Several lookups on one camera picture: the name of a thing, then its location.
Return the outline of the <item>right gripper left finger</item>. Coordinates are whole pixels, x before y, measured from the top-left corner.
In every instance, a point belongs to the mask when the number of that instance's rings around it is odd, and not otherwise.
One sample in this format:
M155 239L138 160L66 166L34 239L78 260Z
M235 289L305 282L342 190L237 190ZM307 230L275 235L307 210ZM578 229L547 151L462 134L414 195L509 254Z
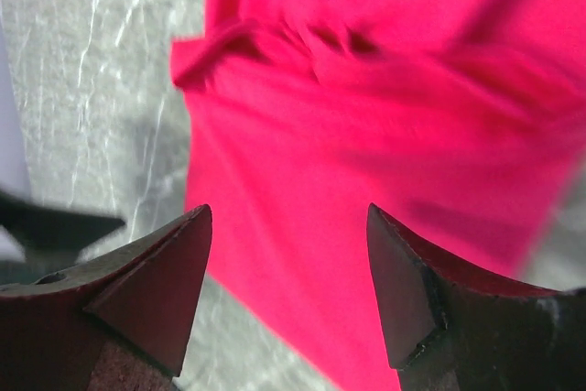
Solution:
M1 387L172 389L211 244L202 205L92 261L2 286Z

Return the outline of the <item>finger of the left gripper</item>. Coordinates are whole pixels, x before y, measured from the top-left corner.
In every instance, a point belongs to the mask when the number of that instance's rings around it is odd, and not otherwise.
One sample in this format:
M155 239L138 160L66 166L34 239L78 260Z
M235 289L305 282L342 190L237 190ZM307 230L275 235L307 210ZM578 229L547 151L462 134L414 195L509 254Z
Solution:
M1 191L1 226L27 256L76 257L91 244L125 226L119 216L40 206Z

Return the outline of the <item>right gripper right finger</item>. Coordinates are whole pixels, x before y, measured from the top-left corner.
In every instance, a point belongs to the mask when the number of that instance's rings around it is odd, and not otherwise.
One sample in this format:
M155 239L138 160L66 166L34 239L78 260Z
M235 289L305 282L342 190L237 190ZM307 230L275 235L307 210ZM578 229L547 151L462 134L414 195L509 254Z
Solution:
M474 265L379 207L367 246L390 367L404 390L582 390L585 292Z

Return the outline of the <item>magenta t shirt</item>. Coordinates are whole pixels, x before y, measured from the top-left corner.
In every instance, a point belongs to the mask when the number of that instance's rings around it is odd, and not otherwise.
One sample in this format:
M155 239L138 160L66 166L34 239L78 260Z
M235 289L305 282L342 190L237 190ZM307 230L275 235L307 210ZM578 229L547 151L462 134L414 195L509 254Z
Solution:
M585 0L206 0L177 40L209 270L343 390L396 390L366 218L513 275L585 156Z

